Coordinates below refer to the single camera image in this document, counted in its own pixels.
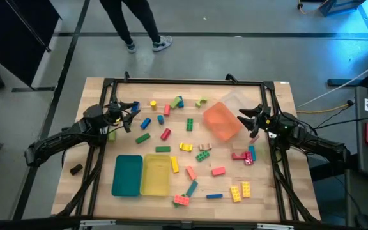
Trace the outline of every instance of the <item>wooden tabletop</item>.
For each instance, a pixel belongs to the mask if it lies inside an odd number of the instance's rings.
[[[99,102],[104,78],[89,77],[80,100],[76,120],[93,104]],[[275,82],[275,90],[282,111],[296,115],[295,105],[288,82]],[[193,221],[227,221],[227,222],[278,222],[279,212],[275,196],[275,186],[266,134],[260,130],[260,137],[254,144],[257,160],[254,165],[246,166],[241,160],[231,160],[231,153],[247,151],[249,133],[246,128],[228,142],[216,139],[203,123],[203,112],[232,91],[241,92],[251,102],[250,108],[261,103],[260,88],[255,86],[212,86],[184,84],[118,84],[116,94],[124,102],[139,101],[141,112],[134,119],[130,133],[123,129],[117,131],[115,142],[108,142],[100,177],[98,195],[94,216],[109,219],[138,220],[193,220]],[[169,104],[174,97],[181,95],[184,108],[171,110],[164,125],[157,123],[157,116],[163,113],[164,104]],[[205,96],[208,99],[201,108],[195,106],[195,101]],[[158,108],[153,111],[150,101],[156,100]],[[146,130],[141,130],[140,124],[145,118],[152,122]],[[194,119],[192,132],[186,131],[187,118]],[[171,129],[171,135],[166,141],[160,136],[165,128]],[[146,132],[151,134],[147,141],[136,144],[135,139]],[[180,151],[181,142],[191,143],[194,149],[191,153]],[[199,153],[198,144],[212,143],[210,157],[198,162],[195,156]],[[155,153],[155,146],[171,146],[170,156],[177,156],[179,173],[170,174],[170,193],[167,197],[114,197],[111,194],[114,167],[118,155],[142,155]],[[84,165],[88,154],[88,145],[80,145],[69,149],[66,154],[62,175],[57,187],[52,214],[61,211],[67,202],[79,189],[83,172],[75,176],[69,170],[77,164]],[[311,174],[306,156],[296,150],[287,152],[293,187],[305,207],[320,220],[318,204],[314,195]],[[184,194],[191,184],[186,166],[192,166],[197,174],[198,187],[190,198],[187,207],[174,208],[174,195]],[[224,166],[223,176],[212,177],[211,169]],[[240,187],[242,181],[249,181],[251,198],[243,198],[241,202],[233,203],[229,187]],[[222,199],[206,199],[207,194],[223,194]],[[84,210],[87,213],[90,189],[85,198]],[[286,215],[291,219],[289,202],[284,192]]]

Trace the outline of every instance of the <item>shoe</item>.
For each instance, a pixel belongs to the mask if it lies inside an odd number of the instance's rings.
[[[169,47],[173,42],[171,36],[160,36],[160,42],[153,42],[153,51],[158,52]]]
[[[127,52],[134,54],[135,53],[135,45],[134,42],[132,42],[130,45],[126,44]]]

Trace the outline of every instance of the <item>yellow lego brick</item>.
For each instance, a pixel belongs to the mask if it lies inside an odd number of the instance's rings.
[[[241,195],[240,195],[240,191],[238,190],[238,186],[231,186],[231,193],[233,195],[234,202],[241,201]]]
[[[184,151],[192,151],[192,144],[180,143],[180,149]]]
[[[171,157],[171,165],[172,165],[172,171],[174,173],[178,173],[177,157]]]
[[[243,197],[250,197],[250,183],[249,182],[242,182],[242,196]]]

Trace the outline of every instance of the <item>concrete floor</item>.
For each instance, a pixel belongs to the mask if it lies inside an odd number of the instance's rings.
[[[63,18],[58,32],[74,32],[84,0],[51,2]],[[327,79],[351,79],[368,68],[368,38],[364,38],[368,36],[368,28],[359,11],[326,18],[318,12],[302,15],[296,10],[294,0],[149,0],[149,3],[160,32],[182,34],[174,37],[170,48],[156,54],[151,51],[150,39],[143,36],[133,37],[136,54],[127,53],[118,37],[80,37],[51,134],[74,122],[86,77],[121,77],[126,70],[132,77],[177,79],[223,79],[231,73],[240,80],[289,81],[295,104],[300,105],[330,90],[325,84]],[[315,9],[317,5],[305,3],[305,10]],[[364,10],[368,15],[368,0]],[[127,9],[125,18],[131,32],[144,31]],[[90,0],[82,32],[115,32],[99,0]],[[185,34],[191,32],[335,33],[342,37],[235,38]],[[45,71],[38,74],[35,86],[56,84],[71,39],[55,38],[52,53],[40,66]],[[0,150],[0,219],[8,219],[26,170],[22,153],[38,135],[52,92],[11,93],[12,87],[23,87],[22,83],[2,67],[0,72],[6,81],[6,89],[0,91],[0,141],[5,143]],[[352,89],[342,89],[301,109],[327,109],[353,98]],[[25,112],[32,118],[24,121]],[[330,115],[305,114],[299,118],[317,125]],[[354,117],[354,108],[350,108],[331,122]],[[14,135],[17,130],[21,135]],[[355,153],[354,133],[353,124],[331,126],[319,132],[323,137],[345,142]],[[311,159],[310,163],[319,162]],[[40,167],[24,218],[50,215],[60,173],[59,155]],[[314,186],[322,219],[344,223],[344,203],[340,205],[341,211],[330,213],[330,203],[335,204],[344,197],[342,187],[333,178],[316,182]]]

